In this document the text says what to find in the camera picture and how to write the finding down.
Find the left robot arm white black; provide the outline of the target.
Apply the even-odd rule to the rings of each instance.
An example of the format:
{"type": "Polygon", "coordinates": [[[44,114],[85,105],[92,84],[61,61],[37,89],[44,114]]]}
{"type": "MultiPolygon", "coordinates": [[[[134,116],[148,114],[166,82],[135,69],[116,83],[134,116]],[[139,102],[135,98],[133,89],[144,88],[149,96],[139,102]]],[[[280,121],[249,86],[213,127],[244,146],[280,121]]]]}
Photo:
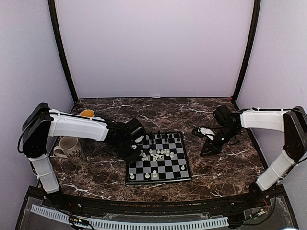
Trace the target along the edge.
{"type": "Polygon", "coordinates": [[[47,200],[57,209],[63,209],[68,199],[63,195],[46,149],[48,137],[59,136],[104,142],[118,157],[134,163],[140,154],[137,145],[145,139],[146,131],[137,118],[126,123],[115,122],[60,112],[51,109],[48,103],[39,103],[22,126],[17,151],[30,161],[47,200]]]}

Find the black grey chess board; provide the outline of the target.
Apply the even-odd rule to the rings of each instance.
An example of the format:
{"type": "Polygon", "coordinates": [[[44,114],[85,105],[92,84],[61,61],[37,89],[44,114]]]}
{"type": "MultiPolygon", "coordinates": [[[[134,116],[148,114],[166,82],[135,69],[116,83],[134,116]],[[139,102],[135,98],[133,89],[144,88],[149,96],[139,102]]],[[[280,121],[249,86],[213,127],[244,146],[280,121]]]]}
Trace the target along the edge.
{"type": "Polygon", "coordinates": [[[181,131],[149,133],[138,144],[139,157],[126,165],[126,185],[191,181],[181,131]]]}

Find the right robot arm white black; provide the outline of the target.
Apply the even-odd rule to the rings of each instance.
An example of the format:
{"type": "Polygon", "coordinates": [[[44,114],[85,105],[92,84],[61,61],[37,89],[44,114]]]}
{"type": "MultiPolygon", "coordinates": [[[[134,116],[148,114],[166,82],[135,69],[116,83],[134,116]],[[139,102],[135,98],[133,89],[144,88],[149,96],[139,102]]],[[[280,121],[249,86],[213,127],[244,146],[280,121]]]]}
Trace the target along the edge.
{"type": "Polygon", "coordinates": [[[218,128],[200,126],[194,129],[196,135],[206,137],[200,152],[202,157],[221,153],[223,146],[244,129],[264,134],[271,147],[283,144],[281,153],[250,187],[253,191],[245,196],[245,204],[249,208],[255,208],[262,202],[262,192],[305,160],[307,114],[301,106],[286,109],[246,108],[232,112],[222,105],[216,108],[213,116],[219,124],[218,128]]]}

